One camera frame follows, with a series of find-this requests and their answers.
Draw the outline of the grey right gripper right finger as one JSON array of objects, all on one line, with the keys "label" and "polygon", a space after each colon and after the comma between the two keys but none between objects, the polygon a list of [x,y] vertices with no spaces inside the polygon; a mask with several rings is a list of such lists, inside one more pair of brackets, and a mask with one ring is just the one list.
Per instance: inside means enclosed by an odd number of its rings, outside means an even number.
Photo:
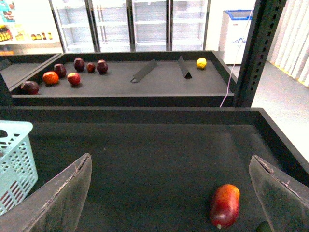
[{"label": "grey right gripper right finger", "polygon": [[309,230],[309,188],[257,155],[249,164],[255,194],[273,232]]}]

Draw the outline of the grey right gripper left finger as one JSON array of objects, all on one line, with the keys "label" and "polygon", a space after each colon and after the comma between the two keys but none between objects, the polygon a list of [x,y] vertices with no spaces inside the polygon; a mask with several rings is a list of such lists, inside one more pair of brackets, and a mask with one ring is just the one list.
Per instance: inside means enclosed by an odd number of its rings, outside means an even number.
[{"label": "grey right gripper left finger", "polygon": [[73,232],[77,229],[92,174],[85,153],[19,205],[0,217],[2,232]]}]

